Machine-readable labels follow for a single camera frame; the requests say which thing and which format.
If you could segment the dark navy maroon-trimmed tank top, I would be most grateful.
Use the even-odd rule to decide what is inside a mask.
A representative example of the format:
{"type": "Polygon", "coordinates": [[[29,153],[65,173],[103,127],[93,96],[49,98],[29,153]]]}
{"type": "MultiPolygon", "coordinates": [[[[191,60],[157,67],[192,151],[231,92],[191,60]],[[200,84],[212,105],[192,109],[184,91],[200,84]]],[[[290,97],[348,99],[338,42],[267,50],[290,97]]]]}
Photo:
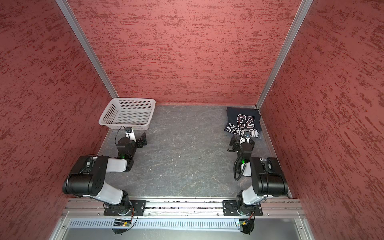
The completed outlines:
{"type": "Polygon", "coordinates": [[[251,138],[258,138],[262,131],[260,113],[257,109],[227,107],[227,124],[225,131],[234,135],[250,133],[251,138]]]}

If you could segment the grey-blue tank top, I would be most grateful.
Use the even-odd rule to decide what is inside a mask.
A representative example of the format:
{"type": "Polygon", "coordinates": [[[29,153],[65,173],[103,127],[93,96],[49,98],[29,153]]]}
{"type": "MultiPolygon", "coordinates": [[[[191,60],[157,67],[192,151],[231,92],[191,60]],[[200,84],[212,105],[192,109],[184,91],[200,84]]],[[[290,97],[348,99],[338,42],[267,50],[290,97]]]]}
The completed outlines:
{"type": "Polygon", "coordinates": [[[263,138],[264,138],[264,132],[262,131],[262,128],[260,128],[260,129],[258,130],[257,138],[258,138],[258,139],[263,139],[263,138]]]}

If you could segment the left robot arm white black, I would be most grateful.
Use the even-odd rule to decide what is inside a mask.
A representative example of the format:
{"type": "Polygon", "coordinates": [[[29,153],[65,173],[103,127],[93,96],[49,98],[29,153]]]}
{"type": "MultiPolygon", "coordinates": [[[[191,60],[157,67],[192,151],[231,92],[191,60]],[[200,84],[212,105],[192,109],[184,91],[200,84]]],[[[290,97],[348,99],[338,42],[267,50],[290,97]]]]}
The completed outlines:
{"type": "Polygon", "coordinates": [[[63,193],[98,200],[104,203],[107,210],[120,216],[132,214],[135,208],[128,193],[105,181],[107,173],[129,172],[133,167],[137,149],[148,144],[145,133],[136,140],[132,140],[130,134],[131,132],[127,131],[126,136],[116,143],[116,158],[97,155],[79,157],[63,184],[63,193]]]}

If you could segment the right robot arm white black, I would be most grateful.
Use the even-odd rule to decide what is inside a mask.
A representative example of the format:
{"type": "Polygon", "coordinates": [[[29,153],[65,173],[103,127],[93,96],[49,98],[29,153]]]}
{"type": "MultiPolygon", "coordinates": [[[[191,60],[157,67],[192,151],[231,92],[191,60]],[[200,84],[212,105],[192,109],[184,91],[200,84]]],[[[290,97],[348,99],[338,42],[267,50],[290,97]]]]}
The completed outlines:
{"type": "Polygon", "coordinates": [[[240,216],[261,216],[261,202],[269,197],[281,197],[288,194],[289,187],[276,158],[253,157],[255,146],[248,135],[233,135],[228,152],[237,153],[233,165],[235,181],[241,177],[250,177],[252,184],[237,195],[236,211],[240,216]]]}

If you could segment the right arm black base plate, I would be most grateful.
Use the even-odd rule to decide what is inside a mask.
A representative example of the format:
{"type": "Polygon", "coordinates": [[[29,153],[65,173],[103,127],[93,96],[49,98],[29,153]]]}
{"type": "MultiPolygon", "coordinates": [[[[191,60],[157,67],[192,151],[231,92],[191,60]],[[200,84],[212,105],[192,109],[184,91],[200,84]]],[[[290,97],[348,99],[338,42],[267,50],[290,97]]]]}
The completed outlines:
{"type": "Polygon", "coordinates": [[[222,201],[222,205],[223,205],[223,213],[224,213],[224,216],[226,217],[228,216],[240,216],[240,217],[263,216],[263,210],[260,203],[257,203],[256,205],[245,205],[245,204],[240,204],[238,201],[235,201],[235,200],[224,200],[222,201]]]}

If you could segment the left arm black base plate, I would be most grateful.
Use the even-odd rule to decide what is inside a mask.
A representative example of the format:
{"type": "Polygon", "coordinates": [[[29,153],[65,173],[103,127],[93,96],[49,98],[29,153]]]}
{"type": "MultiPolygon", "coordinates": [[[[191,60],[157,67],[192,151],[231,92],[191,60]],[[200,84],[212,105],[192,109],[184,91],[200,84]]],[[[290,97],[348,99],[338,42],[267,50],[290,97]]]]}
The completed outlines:
{"type": "Polygon", "coordinates": [[[142,216],[146,207],[146,200],[130,200],[129,206],[104,204],[104,216],[129,217],[142,216]]]}

